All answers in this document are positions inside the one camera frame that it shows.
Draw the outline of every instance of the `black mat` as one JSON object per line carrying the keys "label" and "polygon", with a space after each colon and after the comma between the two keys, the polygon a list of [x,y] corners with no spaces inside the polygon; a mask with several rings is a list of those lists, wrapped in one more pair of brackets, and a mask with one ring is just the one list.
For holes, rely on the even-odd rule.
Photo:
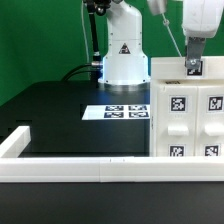
{"label": "black mat", "polygon": [[86,105],[149,104],[149,98],[149,90],[121,94],[88,81],[37,83],[0,108],[0,136],[31,126],[32,142],[20,157],[148,156],[149,120],[81,116]]}

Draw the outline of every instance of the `white plastic edge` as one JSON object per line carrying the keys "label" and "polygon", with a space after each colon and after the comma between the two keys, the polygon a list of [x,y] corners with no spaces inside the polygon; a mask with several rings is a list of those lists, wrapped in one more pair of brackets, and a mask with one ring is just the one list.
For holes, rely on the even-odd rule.
{"label": "white plastic edge", "polygon": [[0,159],[0,182],[166,181],[224,181],[224,158]]}
{"label": "white plastic edge", "polygon": [[17,158],[30,141],[30,127],[19,126],[0,145],[0,158]]}

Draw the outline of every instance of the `green wall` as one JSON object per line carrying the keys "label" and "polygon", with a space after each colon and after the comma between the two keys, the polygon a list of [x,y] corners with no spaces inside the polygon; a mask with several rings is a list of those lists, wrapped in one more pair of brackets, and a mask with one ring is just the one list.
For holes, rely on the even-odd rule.
{"label": "green wall", "polygon": [[[146,0],[127,0],[143,14],[143,48],[150,57],[177,56],[161,16],[151,16]],[[182,2],[168,1],[167,18],[184,54]],[[34,82],[60,80],[71,68],[86,62],[81,0],[0,1],[0,104]],[[87,30],[88,17],[85,13]],[[98,17],[102,54],[107,51],[106,18]],[[205,55],[224,55],[224,20]],[[87,79],[86,75],[77,77]]]}

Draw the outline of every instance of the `cable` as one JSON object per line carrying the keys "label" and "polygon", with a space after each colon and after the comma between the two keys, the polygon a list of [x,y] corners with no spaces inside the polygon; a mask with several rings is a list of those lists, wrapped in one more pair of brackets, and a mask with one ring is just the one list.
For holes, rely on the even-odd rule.
{"label": "cable", "polygon": [[85,20],[84,20],[84,3],[83,3],[83,1],[81,3],[81,20],[82,20],[82,30],[83,30],[85,48],[86,48],[86,59],[87,59],[87,63],[88,63],[90,61],[89,60],[89,45],[88,45],[87,35],[86,35],[86,27],[85,27]]}
{"label": "cable", "polygon": [[175,46],[175,48],[176,48],[176,50],[177,50],[177,53],[178,53],[178,55],[179,55],[180,57],[182,57],[182,55],[181,55],[181,53],[180,53],[180,50],[179,50],[179,48],[178,48],[178,46],[177,46],[177,43],[176,43],[176,41],[175,41],[175,39],[174,39],[174,36],[173,36],[173,34],[172,34],[171,30],[170,30],[170,27],[169,27],[170,22],[169,22],[169,20],[166,19],[164,13],[162,14],[162,17],[163,17],[163,25],[166,26],[166,28],[167,28],[167,30],[168,30],[168,33],[169,33],[169,35],[170,35],[170,37],[171,37],[171,39],[172,39],[172,41],[173,41],[173,44],[174,44],[174,46]]}
{"label": "cable", "polygon": [[78,75],[78,74],[81,74],[81,73],[96,72],[96,71],[98,71],[98,70],[85,70],[85,71],[74,72],[74,73],[71,73],[66,78],[63,78],[61,81],[66,82],[66,81],[68,81],[74,75]]}
{"label": "cable", "polygon": [[76,71],[82,69],[82,68],[85,68],[85,67],[90,67],[91,64],[88,63],[88,64],[84,64],[84,65],[79,65],[77,66],[76,68],[73,68],[71,71],[69,71],[62,79],[61,81],[67,81],[68,77],[70,77],[71,74],[75,73]]}

